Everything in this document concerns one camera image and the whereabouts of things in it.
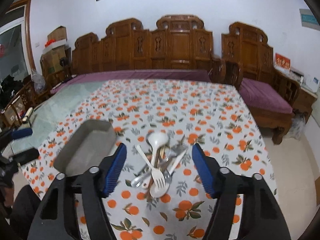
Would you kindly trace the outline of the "wall electrical panel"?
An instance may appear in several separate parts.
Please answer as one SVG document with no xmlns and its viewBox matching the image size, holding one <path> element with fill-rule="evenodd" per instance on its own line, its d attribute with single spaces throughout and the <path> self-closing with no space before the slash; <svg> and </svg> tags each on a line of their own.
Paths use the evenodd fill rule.
<svg viewBox="0 0 320 240">
<path fill-rule="evenodd" d="M 320 31 L 320 25 L 310 9 L 300 9 L 299 12 L 303 27 Z"/>
</svg>

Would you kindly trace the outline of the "wooden side table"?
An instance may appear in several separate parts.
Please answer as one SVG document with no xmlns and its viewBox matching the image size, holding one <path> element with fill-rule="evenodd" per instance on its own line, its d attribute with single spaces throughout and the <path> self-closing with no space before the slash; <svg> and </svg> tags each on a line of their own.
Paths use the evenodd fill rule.
<svg viewBox="0 0 320 240">
<path fill-rule="evenodd" d="M 312 105 L 316 101 L 317 95 L 301 86 L 298 97 L 293 104 L 294 114 L 304 115 L 305 123 L 307 123 L 312 113 Z"/>
</svg>

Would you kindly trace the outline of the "white plastic ladle spoon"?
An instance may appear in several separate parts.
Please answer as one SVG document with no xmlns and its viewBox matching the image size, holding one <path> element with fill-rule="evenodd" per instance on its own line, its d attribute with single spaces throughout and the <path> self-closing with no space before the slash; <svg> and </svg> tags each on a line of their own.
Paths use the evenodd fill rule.
<svg viewBox="0 0 320 240">
<path fill-rule="evenodd" d="M 152 148 L 150 163 L 153 167 L 155 167 L 158 150 L 163 147 L 168 142 L 168 140 L 168 136 L 162 132 L 153 132 L 148 136 L 148 142 Z"/>
</svg>

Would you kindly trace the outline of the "grey metal tray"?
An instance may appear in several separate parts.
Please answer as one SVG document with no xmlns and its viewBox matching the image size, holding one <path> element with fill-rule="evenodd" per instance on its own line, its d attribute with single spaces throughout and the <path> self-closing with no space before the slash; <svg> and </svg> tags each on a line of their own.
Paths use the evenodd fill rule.
<svg viewBox="0 0 320 240">
<path fill-rule="evenodd" d="M 110 122 L 86 120 L 57 154 L 53 166 L 66 176 L 82 174 L 111 155 L 116 140 Z"/>
</svg>

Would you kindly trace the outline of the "white plastic small spoon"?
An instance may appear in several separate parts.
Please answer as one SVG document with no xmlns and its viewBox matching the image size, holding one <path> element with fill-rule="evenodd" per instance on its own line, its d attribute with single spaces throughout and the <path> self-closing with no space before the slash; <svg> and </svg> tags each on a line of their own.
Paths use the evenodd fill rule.
<svg viewBox="0 0 320 240">
<path fill-rule="evenodd" d="M 150 187 L 150 194 L 152 198 L 161 198 L 164 196 L 170 187 L 170 183 L 166 183 L 164 187 L 157 187 L 156 183 L 153 183 Z"/>
</svg>

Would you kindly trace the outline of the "stacked cardboard boxes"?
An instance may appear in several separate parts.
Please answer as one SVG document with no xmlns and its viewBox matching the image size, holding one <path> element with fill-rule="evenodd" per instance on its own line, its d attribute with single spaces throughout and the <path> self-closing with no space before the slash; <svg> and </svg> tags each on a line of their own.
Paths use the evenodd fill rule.
<svg viewBox="0 0 320 240">
<path fill-rule="evenodd" d="M 40 64 L 44 78 L 63 69 L 60 60 L 67 58 L 66 51 L 68 49 L 67 29 L 64 26 L 59 26 L 47 36 L 47 42 L 42 51 Z"/>
</svg>

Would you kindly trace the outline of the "orange print tablecloth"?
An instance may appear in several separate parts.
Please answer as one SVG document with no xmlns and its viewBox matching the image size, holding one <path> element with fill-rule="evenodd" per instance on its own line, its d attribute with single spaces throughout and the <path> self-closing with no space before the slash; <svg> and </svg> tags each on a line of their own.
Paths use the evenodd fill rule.
<svg viewBox="0 0 320 240">
<path fill-rule="evenodd" d="M 39 149 L 39 158 L 23 175 L 43 197 L 57 175 L 54 160 L 86 120 L 109 121 L 116 142 L 128 154 L 117 187 L 103 201 L 118 239 L 201 239 L 215 200 L 205 193 L 188 151 L 173 172 L 167 193 L 156 199 L 131 180 L 147 169 L 136 151 L 152 152 L 146 137 L 169 138 L 160 150 L 165 158 L 175 145 L 199 144 L 206 156 L 235 174 L 258 174 L 277 192 L 273 167 L 262 135 L 238 91 L 228 85 L 174 80 L 110 80 L 71 85 L 37 112 L 33 136 L 24 147 Z"/>
</svg>

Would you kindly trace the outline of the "carved wooden sofa bench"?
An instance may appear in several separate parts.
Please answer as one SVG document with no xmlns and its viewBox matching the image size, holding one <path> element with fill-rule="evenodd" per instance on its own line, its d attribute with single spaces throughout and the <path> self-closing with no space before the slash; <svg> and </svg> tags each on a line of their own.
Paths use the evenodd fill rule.
<svg viewBox="0 0 320 240">
<path fill-rule="evenodd" d="M 195 15 L 165 15 L 155 30 L 136 18 L 117 21 L 102 39 L 95 33 L 79 37 L 72 51 L 74 74 L 163 69 L 205 70 L 214 83 L 226 75 L 225 61 L 213 53 L 213 33 Z"/>
</svg>

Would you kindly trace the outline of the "white plastic knife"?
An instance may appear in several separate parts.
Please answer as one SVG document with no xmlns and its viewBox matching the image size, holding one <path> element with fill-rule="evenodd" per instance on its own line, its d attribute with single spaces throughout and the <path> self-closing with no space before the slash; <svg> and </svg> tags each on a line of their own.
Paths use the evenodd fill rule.
<svg viewBox="0 0 320 240">
<path fill-rule="evenodd" d="M 174 160 L 173 164 L 170 166 L 170 168 L 168 169 L 169 172 L 169 177 L 171 178 L 173 172 L 176 170 L 176 167 L 179 165 L 179 163 L 181 162 L 181 160 L 183 159 L 184 155 L 187 153 L 187 149 L 184 150 L 182 153 L 180 153 L 176 159 Z"/>
</svg>

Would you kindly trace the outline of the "white plastic fork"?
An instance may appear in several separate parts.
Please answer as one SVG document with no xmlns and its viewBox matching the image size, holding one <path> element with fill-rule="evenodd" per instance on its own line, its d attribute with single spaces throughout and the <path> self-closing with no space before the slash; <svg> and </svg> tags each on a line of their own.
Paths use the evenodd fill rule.
<svg viewBox="0 0 320 240">
<path fill-rule="evenodd" d="M 146 155 L 142 151 L 142 148 L 140 145 L 136 145 L 135 148 L 136 148 L 137 152 L 140 154 L 140 156 L 143 158 L 143 160 L 146 162 L 148 167 L 150 168 L 154 184 L 157 186 L 158 189 L 163 188 L 165 186 L 165 179 L 164 179 L 164 175 L 161 172 L 161 170 L 158 168 L 155 168 L 151 165 L 148 158 L 146 157 Z"/>
</svg>

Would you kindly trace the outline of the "red box on side table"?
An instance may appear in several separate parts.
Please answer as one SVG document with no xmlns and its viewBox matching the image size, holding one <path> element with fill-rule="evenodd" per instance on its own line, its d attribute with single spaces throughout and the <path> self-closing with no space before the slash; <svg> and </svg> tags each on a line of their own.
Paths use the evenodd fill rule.
<svg viewBox="0 0 320 240">
<path fill-rule="evenodd" d="M 274 66 L 281 70 L 289 71 L 291 68 L 291 60 L 283 55 L 275 53 Z"/>
</svg>

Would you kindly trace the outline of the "steel spoon smiley handle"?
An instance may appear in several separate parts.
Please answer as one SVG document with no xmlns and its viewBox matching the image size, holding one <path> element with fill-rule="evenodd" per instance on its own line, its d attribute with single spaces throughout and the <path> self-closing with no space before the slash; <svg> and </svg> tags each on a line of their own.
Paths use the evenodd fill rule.
<svg viewBox="0 0 320 240">
<path fill-rule="evenodd" d="M 164 167 L 168 167 L 169 164 L 172 162 L 173 159 L 176 159 L 177 156 L 169 156 L 167 158 L 165 158 L 160 164 L 159 164 L 159 169 L 164 168 Z M 151 171 L 148 170 L 147 172 L 145 172 L 144 174 L 141 174 L 140 176 L 137 176 L 135 179 L 133 179 L 130 182 L 130 186 L 131 187 L 139 187 L 141 185 L 141 183 L 147 178 L 151 176 Z"/>
</svg>

